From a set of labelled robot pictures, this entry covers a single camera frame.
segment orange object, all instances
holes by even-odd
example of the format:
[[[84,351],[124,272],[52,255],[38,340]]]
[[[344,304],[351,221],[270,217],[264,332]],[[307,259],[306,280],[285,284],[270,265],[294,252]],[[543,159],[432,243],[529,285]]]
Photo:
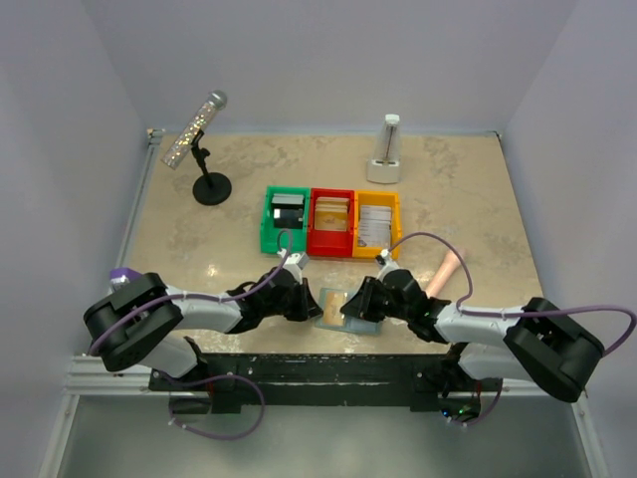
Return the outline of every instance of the orange object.
[[[467,251],[464,249],[459,249],[458,252],[463,259],[467,256]],[[436,275],[429,281],[429,284],[427,284],[427,288],[425,289],[427,297],[438,297],[438,294],[440,294],[440,291],[445,287],[449,278],[456,269],[458,269],[458,266],[460,266],[460,260],[453,252],[448,251],[445,259],[438,268],[438,272],[436,272]]]

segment glittery tube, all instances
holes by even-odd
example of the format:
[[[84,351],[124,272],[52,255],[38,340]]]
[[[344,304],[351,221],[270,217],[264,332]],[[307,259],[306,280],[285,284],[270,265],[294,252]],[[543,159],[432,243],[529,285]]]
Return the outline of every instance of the glittery tube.
[[[186,154],[190,152],[190,145],[197,132],[199,130],[205,131],[210,121],[217,115],[217,112],[226,108],[227,103],[228,97],[223,92],[219,90],[212,92],[208,96],[206,103],[201,106],[168,152],[161,158],[161,161],[176,169]]]

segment marble tabletop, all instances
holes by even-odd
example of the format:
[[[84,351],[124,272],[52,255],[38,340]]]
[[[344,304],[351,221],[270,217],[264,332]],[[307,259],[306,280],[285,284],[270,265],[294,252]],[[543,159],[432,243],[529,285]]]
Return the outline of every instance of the marble tabletop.
[[[175,136],[166,135],[159,157]],[[365,179],[375,138],[366,135],[206,135],[208,165],[232,181],[219,206],[199,205],[191,187],[200,175],[187,157],[174,171],[158,160],[131,239],[127,266],[157,272],[189,291],[219,293],[257,280],[279,258],[260,252],[259,228],[268,185],[396,191],[404,234],[429,231],[468,250],[475,293],[467,304],[506,307],[540,294],[525,229],[498,139],[494,135],[403,136],[402,180],[379,185]],[[403,244],[399,264],[424,287],[446,251],[416,237]],[[373,262],[312,258],[304,270],[315,299],[323,287],[355,290]],[[440,294],[457,299],[467,290],[461,271]],[[427,354],[446,346],[418,340],[401,321],[384,321],[381,334],[363,336],[264,319],[248,333],[226,336],[189,331],[204,352],[294,354]]]

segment gray floor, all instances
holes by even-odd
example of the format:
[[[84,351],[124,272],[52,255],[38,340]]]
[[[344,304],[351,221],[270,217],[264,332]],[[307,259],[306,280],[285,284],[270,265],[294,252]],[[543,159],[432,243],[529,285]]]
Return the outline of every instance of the gray floor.
[[[570,406],[507,397],[483,423],[461,429],[403,408],[270,407],[252,436],[201,438],[168,426],[167,398],[84,397],[62,476],[215,478],[588,477]],[[201,423],[232,432],[241,415]]]

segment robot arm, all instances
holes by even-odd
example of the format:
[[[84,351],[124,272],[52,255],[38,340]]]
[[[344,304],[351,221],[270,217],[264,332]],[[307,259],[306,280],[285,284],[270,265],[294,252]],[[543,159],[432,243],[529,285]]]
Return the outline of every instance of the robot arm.
[[[284,316],[289,321],[302,322],[319,316],[322,310],[302,275],[308,260],[305,253],[292,254],[274,278],[268,280],[269,274],[265,274],[254,283],[256,287],[266,282],[258,291],[246,291],[246,286],[253,283],[245,283],[216,296],[220,300],[237,297],[236,301],[160,302],[108,335],[99,349],[106,369],[120,371],[140,363],[181,378],[206,366],[201,363],[197,346],[187,338],[170,336],[171,331],[202,329],[241,334],[255,329],[266,317]],[[94,341],[150,301],[163,296],[193,299],[201,296],[166,286],[157,274],[141,275],[130,270],[111,275],[111,286],[114,292],[90,307],[84,316]]]
[[[453,369],[431,379],[516,378],[534,381],[562,401],[577,401],[604,354],[602,343],[569,316],[511,318],[515,313],[557,311],[542,298],[510,309],[463,308],[427,297],[411,273],[401,269],[389,252],[376,258],[380,272],[366,277],[359,291],[340,309],[346,315],[379,322],[394,317],[426,342],[463,344],[453,354]],[[471,313],[488,312],[493,317]]]

